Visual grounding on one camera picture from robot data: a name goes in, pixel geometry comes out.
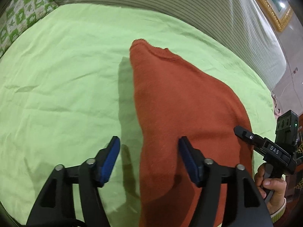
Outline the person's right hand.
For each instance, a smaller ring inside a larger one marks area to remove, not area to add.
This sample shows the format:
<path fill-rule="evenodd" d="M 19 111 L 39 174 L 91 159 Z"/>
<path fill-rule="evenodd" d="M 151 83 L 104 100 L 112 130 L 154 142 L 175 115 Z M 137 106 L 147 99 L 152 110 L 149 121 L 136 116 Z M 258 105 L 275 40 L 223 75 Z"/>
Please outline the person's right hand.
<path fill-rule="evenodd" d="M 269 189 L 273 191 L 273 195 L 269 202 L 266 204 L 269 213 L 275 214 L 279 211 L 285 203 L 284 194 L 286 192 L 287 182 L 282 178 L 267 178 L 264 179 L 265 175 L 265 163 L 263 163 L 257 170 L 255 174 L 254 181 L 258 188 L 261 196 L 266 197 L 264 189 Z"/>

